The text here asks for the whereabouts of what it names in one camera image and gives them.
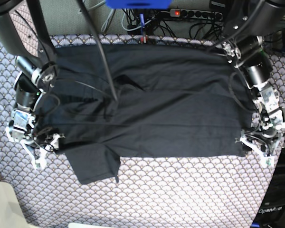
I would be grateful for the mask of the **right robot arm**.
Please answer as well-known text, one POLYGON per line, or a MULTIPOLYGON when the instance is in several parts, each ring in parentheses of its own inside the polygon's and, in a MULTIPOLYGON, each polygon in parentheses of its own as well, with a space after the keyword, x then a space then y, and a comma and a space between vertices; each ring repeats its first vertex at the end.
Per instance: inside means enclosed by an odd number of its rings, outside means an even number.
POLYGON ((0 0, 0 42, 16 56, 20 69, 7 137, 21 144, 34 169, 44 169, 47 153, 58 150, 62 135, 37 130, 41 116, 36 112, 51 96, 58 75, 57 55, 38 0, 0 0))

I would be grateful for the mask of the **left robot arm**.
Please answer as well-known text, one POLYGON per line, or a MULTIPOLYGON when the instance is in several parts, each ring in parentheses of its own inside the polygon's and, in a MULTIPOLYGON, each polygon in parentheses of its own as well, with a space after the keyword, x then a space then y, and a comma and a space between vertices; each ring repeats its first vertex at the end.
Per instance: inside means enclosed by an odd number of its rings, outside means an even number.
POLYGON ((272 158, 282 139, 285 112, 277 90, 269 82, 273 68, 263 43, 284 15, 285 0, 235 0, 219 43, 235 72, 243 77, 258 114, 257 127, 243 130, 239 140, 264 160, 272 158))

